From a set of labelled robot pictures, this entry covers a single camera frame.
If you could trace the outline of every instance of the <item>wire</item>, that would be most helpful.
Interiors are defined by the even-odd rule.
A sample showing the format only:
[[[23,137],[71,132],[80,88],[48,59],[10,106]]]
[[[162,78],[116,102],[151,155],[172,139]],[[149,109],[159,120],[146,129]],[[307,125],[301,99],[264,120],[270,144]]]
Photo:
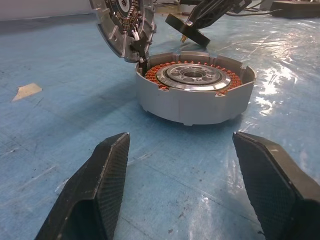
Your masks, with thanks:
[[[167,6],[167,5],[174,5],[174,6],[177,6],[179,5],[178,2],[174,1],[174,2],[157,2],[158,0],[155,0],[153,2],[154,5],[163,5],[163,6]]]
[[[274,10],[274,11],[266,11],[266,12],[256,12],[256,13],[246,13],[246,14],[233,14],[226,12],[225,14],[228,16],[233,16],[233,17],[244,17],[244,16],[255,16],[255,15],[267,15],[267,14],[272,14],[274,12],[278,12],[279,10]]]
[[[260,9],[259,9],[259,10],[253,10],[253,9],[246,9],[246,8],[244,8],[242,11],[257,13],[257,12],[260,11]]]

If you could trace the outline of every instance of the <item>gray wall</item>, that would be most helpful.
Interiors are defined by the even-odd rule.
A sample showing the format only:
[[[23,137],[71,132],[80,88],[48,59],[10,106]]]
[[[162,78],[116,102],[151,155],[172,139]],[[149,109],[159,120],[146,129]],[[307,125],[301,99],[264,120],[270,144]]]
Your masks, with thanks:
[[[0,20],[83,14],[89,0],[0,0]]]

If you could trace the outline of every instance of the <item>plastic sheet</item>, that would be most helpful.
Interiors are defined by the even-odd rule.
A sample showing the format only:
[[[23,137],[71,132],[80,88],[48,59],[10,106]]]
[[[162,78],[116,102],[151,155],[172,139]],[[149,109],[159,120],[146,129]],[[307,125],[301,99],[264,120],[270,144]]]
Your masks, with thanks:
[[[144,112],[133,64],[108,48],[95,16],[0,23],[0,239],[33,239],[92,147],[121,132],[131,143],[115,240],[263,240],[234,131],[282,144],[320,183],[320,19],[224,16],[201,30],[208,49],[181,45],[165,19],[151,55],[209,51],[256,70],[241,116],[188,127]],[[11,102],[30,83],[43,91]]]

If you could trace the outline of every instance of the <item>aluminum housing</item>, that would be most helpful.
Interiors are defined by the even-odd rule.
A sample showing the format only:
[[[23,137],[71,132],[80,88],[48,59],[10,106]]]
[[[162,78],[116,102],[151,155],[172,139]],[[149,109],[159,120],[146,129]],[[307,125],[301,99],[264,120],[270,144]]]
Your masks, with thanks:
[[[148,69],[163,63],[194,61],[219,65],[239,76],[242,85],[230,89],[226,95],[215,91],[186,91],[169,87],[159,89],[158,84],[141,75],[139,65],[136,66],[136,95],[145,111],[158,117],[183,123],[187,126],[222,123],[243,113],[256,81],[256,74],[251,67],[243,67],[237,60],[208,53],[182,51],[153,55],[149,58]]]
[[[129,63],[139,62],[139,53],[131,47],[135,39],[130,37],[127,32],[119,30],[119,26],[113,22],[110,16],[113,11],[107,7],[106,1],[109,2],[110,0],[90,0],[91,8],[97,16],[97,27],[103,39],[119,58],[124,58]],[[139,0],[139,2],[141,4],[142,23],[138,31],[140,35],[144,32],[147,37],[144,51],[148,57],[153,34],[157,31],[154,18],[155,8],[152,0]]]

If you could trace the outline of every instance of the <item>copper winding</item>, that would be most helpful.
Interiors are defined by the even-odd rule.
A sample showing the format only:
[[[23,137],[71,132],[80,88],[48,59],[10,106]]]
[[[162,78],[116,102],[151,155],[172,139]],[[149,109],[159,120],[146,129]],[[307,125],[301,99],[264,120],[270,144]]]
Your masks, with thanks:
[[[145,74],[145,78],[148,79],[149,81],[153,82],[153,83],[156,83],[159,85],[159,89],[162,89],[162,90],[168,90],[169,88],[165,85],[163,85],[161,82],[158,81],[157,77],[156,77],[156,74],[159,70],[161,70],[162,68],[165,68],[167,66],[170,66],[170,65],[173,65],[173,64],[181,64],[182,62],[181,61],[178,61],[178,62],[175,62],[175,61],[172,61],[172,62],[166,62],[166,63],[162,63],[160,65],[157,65],[157,66],[154,66],[152,67],[151,69],[149,69],[146,74]],[[242,81],[240,80],[239,76],[236,75],[234,72],[230,71],[230,70],[227,70],[221,66],[215,66],[213,64],[210,65],[211,67],[214,67],[216,69],[219,69],[219,70],[222,70],[224,71],[227,75],[229,75],[230,79],[231,79],[231,82],[230,84],[221,89],[221,90],[217,90],[216,92],[218,94],[223,94],[223,95],[226,95],[227,92],[230,90],[230,89],[234,89],[236,87],[239,87],[242,85]]]

